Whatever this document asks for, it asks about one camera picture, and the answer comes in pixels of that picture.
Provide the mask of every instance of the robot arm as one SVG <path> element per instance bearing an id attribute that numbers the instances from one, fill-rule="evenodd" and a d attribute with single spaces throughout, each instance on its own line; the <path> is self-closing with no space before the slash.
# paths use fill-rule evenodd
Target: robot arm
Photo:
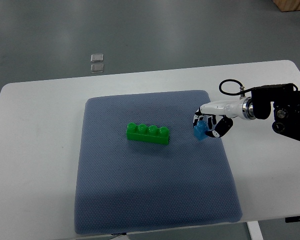
<path id="1" fill-rule="evenodd" d="M 224 92 L 221 87 L 225 82 L 239 83 L 240 92 Z M 293 83 L 264 85 L 244 90 L 239 81 L 227 79 L 220 83 L 219 90 L 231 96 L 241 95 L 240 100 L 214 101 L 201 105 L 193 117 L 195 131 L 198 122 L 202 124 L 203 121 L 208 129 L 204 134 L 208 137 L 220 138 L 232 127 L 231 118 L 267 119 L 271 114 L 271 102 L 273 102 L 275 122 L 272 124 L 272 129 L 278 134 L 300 141 L 300 91 Z M 247 92 L 251 92 L 251 97 L 245 97 Z M 222 116 L 218 123 L 216 116 Z"/>

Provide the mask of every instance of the white table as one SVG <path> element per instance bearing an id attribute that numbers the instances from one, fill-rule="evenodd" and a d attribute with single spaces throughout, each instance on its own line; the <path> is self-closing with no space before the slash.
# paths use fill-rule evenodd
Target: white table
<path id="1" fill-rule="evenodd" d="M 224 79 L 246 89 L 294 83 L 291 61 L 10 83 L 0 94 L 0 239 L 74 238 L 74 202 L 85 103 L 89 98 L 206 90 Z M 237 92 L 229 83 L 225 90 Z M 300 142 L 276 134 L 273 117 L 234 119 L 223 145 L 243 216 L 255 221 L 300 216 Z"/>

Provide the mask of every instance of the foam pad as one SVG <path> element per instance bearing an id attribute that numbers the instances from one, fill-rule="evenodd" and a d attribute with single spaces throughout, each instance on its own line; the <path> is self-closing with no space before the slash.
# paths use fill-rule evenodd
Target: foam pad
<path id="1" fill-rule="evenodd" d="M 85 105 L 75 231 L 115 234 L 222 222 L 242 216 L 221 139 L 198 141 L 193 116 L 205 91 L 91 98 Z M 127 140 L 127 124 L 166 126 L 168 145 Z"/>

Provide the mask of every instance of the toy block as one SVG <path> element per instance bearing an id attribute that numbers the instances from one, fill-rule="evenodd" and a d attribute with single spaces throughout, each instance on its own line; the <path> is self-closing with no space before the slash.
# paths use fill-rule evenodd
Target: toy block
<path id="1" fill-rule="evenodd" d="M 145 124 L 136 125 L 130 122 L 126 128 L 126 138 L 128 140 L 141 141 L 154 144 L 169 143 L 170 131 L 167 127 L 158 128 L 155 125 L 147 126 Z"/>
<path id="2" fill-rule="evenodd" d="M 205 121 L 198 121 L 196 126 L 193 128 L 193 135 L 199 140 L 207 138 L 206 131 L 209 131 L 208 125 Z"/>

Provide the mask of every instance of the gray floor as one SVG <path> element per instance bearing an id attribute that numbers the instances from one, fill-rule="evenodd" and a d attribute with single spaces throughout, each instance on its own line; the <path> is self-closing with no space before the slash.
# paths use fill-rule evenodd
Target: gray floor
<path id="1" fill-rule="evenodd" d="M 105 75 L 273 60 L 300 70 L 300 11 L 271 0 L 0 0 L 0 91 L 91 76 L 93 53 L 104 54 Z M 300 240 L 300 223 L 260 227 L 265 240 Z M 172 238 L 250 239 L 243 223 L 133 236 Z"/>

